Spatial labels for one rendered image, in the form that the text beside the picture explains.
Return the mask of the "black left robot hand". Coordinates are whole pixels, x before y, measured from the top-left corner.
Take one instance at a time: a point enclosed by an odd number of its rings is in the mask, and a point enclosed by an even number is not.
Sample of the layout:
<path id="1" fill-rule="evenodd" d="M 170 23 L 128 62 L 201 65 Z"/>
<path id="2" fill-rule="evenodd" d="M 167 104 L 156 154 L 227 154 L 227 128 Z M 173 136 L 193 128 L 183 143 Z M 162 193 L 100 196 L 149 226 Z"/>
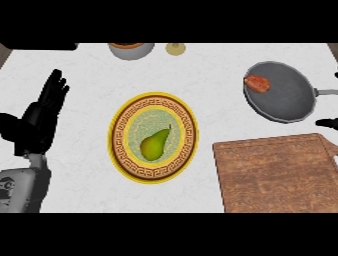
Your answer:
<path id="1" fill-rule="evenodd" d="M 1 138 L 15 143 L 15 155 L 44 154 L 53 144 L 57 117 L 63 107 L 69 85 L 62 71 L 54 69 L 44 83 L 40 98 L 18 118 L 0 113 Z"/>

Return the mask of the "orange sweet potato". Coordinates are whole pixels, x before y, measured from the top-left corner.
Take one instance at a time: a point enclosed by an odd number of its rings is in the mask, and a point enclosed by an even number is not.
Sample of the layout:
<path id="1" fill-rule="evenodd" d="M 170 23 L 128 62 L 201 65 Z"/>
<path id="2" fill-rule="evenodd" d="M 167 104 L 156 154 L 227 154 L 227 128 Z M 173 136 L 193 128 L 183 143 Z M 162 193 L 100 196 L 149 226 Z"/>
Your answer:
<path id="1" fill-rule="evenodd" d="M 246 87 L 257 93 L 266 93 L 272 88 L 269 79 L 258 75 L 246 76 L 243 82 Z"/>

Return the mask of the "grey frying pan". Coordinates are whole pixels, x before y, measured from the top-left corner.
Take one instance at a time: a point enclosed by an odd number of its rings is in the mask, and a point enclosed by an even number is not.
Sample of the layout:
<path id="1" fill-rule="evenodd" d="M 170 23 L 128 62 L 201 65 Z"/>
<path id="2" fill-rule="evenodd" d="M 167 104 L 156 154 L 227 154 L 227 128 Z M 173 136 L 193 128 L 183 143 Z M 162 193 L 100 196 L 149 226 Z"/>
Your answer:
<path id="1" fill-rule="evenodd" d="M 263 76 L 272 84 L 266 93 L 243 87 L 249 106 L 270 121 L 285 124 L 303 121 L 314 111 L 316 97 L 338 95 L 338 89 L 314 88 L 303 73 L 285 63 L 260 62 L 248 69 L 249 75 Z"/>

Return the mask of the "brown wooden cutting board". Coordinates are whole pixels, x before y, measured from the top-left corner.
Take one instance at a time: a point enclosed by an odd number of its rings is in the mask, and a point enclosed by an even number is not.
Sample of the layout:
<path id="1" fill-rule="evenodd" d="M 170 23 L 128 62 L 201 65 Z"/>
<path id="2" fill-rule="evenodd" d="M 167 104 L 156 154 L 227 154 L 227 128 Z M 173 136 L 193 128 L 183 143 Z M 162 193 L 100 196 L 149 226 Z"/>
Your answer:
<path id="1" fill-rule="evenodd" d="M 338 146 L 303 134 L 212 145 L 227 213 L 338 213 Z"/>

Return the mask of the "black appliance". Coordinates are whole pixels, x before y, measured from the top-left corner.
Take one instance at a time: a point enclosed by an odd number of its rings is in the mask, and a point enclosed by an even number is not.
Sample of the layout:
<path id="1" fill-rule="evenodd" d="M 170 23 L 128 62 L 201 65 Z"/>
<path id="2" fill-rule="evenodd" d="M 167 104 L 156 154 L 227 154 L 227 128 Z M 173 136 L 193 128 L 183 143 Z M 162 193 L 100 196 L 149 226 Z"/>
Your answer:
<path id="1" fill-rule="evenodd" d="M 63 50 L 74 51 L 80 43 L 1 43 L 12 50 Z"/>

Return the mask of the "yellow patterned plate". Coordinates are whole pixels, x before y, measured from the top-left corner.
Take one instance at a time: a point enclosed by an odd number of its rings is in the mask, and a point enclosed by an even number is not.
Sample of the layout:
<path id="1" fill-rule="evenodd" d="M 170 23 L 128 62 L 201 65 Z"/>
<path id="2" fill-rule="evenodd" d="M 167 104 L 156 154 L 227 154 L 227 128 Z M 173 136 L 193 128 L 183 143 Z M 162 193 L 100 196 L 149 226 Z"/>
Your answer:
<path id="1" fill-rule="evenodd" d="M 156 184 L 173 179 L 193 159 L 198 142 L 193 112 L 174 95 L 149 92 L 127 101 L 112 119 L 108 149 L 131 180 Z"/>

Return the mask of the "green pear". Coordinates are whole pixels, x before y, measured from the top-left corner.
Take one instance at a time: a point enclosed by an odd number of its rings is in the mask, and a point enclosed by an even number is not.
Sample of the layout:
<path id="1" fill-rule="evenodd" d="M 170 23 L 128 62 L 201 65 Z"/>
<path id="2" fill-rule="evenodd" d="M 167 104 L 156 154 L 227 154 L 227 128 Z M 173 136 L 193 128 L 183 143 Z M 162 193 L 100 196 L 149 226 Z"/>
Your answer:
<path id="1" fill-rule="evenodd" d="M 170 132 L 171 128 L 162 129 L 143 139 L 140 143 L 140 152 L 147 161 L 155 161 L 161 158 Z"/>

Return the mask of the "grey bowl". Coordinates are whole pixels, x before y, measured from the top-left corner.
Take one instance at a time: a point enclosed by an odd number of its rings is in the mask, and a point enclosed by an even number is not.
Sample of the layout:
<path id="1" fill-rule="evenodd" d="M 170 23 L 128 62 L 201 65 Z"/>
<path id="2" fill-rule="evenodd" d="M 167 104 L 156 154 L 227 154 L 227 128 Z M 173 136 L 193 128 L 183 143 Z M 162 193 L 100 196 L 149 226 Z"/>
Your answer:
<path id="1" fill-rule="evenodd" d="M 153 43 L 111 43 L 112 54 L 127 61 L 139 60 L 147 56 L 155 47 Z"/>

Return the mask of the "pale yellow round object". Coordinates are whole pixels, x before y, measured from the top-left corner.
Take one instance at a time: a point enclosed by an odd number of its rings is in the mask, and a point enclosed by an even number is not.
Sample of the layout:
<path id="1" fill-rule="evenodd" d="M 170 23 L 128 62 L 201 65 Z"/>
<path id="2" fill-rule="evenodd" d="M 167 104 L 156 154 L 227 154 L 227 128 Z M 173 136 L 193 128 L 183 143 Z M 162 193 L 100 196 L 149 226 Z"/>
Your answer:
<path id="1" fill-rule="evenodd" d="M 178 56 L 186 51 L 186 45 L 183 43 L 168 43 L 165 50 L 170 55 Z"/>

